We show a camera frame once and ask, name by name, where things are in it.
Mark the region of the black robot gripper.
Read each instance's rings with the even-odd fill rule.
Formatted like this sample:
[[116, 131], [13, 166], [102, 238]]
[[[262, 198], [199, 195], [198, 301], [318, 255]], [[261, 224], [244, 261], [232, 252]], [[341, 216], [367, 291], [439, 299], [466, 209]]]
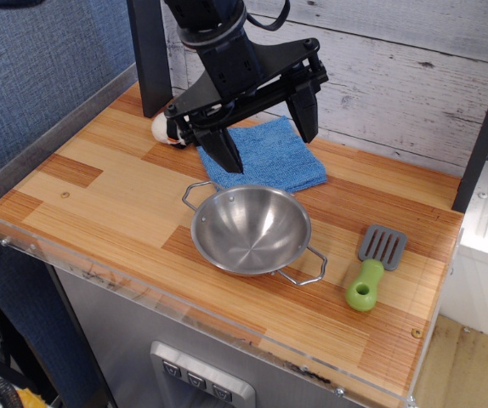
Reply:
[[281, 102], [287, 104], [303, 141], [315, 138], [316, 95], [327, 80], [317, 39], [260, 45], [243, 29], [179, 29], [178, 34], [205, 69], [165, 110], [189, 144], [196, 141], [226, 172], [242, 173], [239, 150], [226, 128]]

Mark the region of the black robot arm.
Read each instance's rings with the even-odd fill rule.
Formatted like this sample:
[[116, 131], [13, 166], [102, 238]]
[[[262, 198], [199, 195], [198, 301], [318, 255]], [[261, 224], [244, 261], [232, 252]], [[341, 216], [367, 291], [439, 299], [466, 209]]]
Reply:
[[197, 145], [229, 173], [243, 164], [229, 126], [281, 102], [302, 140], [318, 133], [316, 95], [328, 76], [315, 38], [260, 45], [245, 24], [261, 23], [242, 1], [169, 1], [180, 41], [198, 54], [205, 71], [165, 110], [167, 140]]

